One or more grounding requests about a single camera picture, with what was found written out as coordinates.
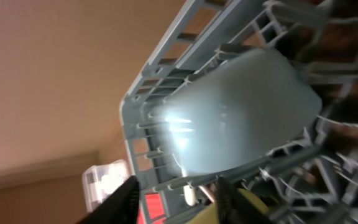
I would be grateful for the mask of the yellow plastic cup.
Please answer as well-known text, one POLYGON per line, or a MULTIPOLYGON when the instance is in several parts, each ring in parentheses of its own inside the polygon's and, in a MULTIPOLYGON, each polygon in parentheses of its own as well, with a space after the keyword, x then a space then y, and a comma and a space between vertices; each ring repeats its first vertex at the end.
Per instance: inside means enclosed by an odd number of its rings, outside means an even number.
MULTIPOLYGON (((268 212, 269 208, 266 204, 263 203, 261 199, 258 198, 252 192, 245 189, 238 189, 238 191, 245 197, 250 203, 256 207, 258 211, 264 215, 268 212)), ((218 224, 218 211, 216 205, 213 203, 208 205, 203 211, 199 212, 193 219, 188 221, 186 224, 218 224)))

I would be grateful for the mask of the white plastic fork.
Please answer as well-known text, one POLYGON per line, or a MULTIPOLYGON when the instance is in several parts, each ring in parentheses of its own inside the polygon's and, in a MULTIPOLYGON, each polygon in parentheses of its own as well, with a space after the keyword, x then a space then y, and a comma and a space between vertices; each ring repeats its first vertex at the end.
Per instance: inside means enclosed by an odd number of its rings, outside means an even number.
POLYGON ((214 196, 213 192, 209 189, 208 186, 200 185, 199 188, 212 203, 215 202, 215 200, 216 200, 215 196, 214 196))

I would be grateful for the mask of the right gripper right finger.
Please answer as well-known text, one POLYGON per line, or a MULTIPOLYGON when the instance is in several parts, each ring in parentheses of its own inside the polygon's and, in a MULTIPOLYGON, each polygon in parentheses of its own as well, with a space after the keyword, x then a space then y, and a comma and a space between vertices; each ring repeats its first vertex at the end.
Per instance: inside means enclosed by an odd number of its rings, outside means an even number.
POLYGON ((219 224, 273 224, 224 177, 217 179, 215 204, 219 224))

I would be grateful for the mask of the light blue bowl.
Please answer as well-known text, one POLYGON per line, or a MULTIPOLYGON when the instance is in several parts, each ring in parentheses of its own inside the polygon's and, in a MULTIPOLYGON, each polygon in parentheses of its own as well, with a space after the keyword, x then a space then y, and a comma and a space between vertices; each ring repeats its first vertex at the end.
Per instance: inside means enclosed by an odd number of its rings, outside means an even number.
POLYGON ((243 166, 295 138, 322 100, 277 50, 256 47, 169 97, 163 139, 186 176, 243 166))

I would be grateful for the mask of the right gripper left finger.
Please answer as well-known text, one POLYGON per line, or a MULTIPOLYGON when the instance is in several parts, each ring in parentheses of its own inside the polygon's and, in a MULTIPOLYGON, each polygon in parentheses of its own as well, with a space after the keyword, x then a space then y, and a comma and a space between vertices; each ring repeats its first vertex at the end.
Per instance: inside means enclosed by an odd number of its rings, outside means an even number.
POLYGON ((78 224, 136 224, 139 215, 140 183, 130 176, 113 194, 78 224))

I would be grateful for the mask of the white plastic spoon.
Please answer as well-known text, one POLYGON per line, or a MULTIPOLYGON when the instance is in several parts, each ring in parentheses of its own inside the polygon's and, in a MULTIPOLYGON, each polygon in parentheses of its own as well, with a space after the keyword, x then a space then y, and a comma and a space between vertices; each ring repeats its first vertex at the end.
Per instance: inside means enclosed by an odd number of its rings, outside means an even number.
POLYGON ((189 185, 186 185, 183 187, 183 193, 185 197, 185 202, 189 206, 194 206, 197 201, 195 189, 191 188, 189 185))

